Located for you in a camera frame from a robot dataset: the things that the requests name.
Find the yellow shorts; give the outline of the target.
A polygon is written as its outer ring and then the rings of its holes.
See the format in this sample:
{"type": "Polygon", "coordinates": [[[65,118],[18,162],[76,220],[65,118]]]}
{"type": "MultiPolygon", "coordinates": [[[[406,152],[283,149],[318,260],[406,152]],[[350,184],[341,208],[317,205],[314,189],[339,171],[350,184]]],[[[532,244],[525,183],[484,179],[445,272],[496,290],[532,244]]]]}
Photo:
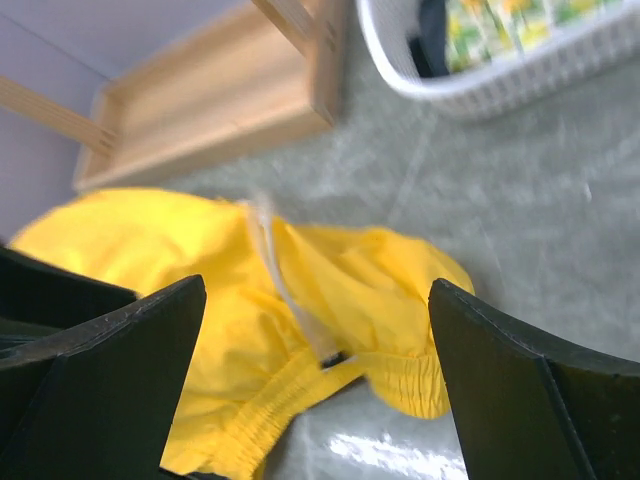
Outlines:
{"type": "Polygon", "coordinates": [[[291,421],[358,378],[421,419],[450,409],[428,299],[468,274],[426,241],[292,225],[264,201],[107,189],[21,230],[17,251],[151,294],[200,275],[206,307],[161,464],[258,479],[291,421]]]}

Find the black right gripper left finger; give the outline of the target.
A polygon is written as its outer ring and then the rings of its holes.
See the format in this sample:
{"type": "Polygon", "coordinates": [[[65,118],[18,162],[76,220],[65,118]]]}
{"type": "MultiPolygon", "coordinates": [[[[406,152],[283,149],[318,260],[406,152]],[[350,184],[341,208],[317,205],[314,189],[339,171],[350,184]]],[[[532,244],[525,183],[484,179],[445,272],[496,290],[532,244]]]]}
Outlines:
{"type": "Polygon", "coordinates": [[[173,478],[161,457],[205,302],[194,275],[2,349],[2,478],[173,478]]]}

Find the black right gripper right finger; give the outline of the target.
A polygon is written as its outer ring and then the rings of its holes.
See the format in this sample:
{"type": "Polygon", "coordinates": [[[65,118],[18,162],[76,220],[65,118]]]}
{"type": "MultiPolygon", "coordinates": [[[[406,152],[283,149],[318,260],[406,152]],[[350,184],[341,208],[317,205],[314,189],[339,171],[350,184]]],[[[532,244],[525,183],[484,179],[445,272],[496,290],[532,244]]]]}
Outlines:
{"type": "Polygon", "coordinates": [[[429,315],[471,479],[636,479],[639,365],[444,280],[429,315]]]}

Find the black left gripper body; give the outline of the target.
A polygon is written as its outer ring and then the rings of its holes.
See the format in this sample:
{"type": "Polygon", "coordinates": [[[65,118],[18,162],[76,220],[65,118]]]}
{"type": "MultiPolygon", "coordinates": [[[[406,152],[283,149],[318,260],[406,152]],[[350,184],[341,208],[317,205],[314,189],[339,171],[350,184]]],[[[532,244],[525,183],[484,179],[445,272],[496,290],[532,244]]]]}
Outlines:
{"type": "Polygon", "coordinates": [[[1,348],[82,324],[137,300],[128,289],[1,248],[1,348]]]}

